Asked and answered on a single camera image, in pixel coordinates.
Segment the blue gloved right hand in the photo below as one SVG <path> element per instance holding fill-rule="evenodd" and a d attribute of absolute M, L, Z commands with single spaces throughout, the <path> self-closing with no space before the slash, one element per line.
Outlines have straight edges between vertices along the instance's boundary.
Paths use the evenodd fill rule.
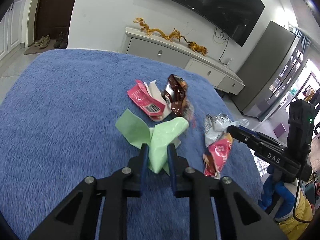
<path fill-rule="evenodd" d="M 293 182 L 276 181 L 274 179 L 274 167 L 267 168 L 268 177 L 263 176 L 263 191 L 259 197 L 258 204 L 266 212 L 271 211 L 272 218 L 282 222 L 293 215 L 298 189 L 298 180 Z"/>

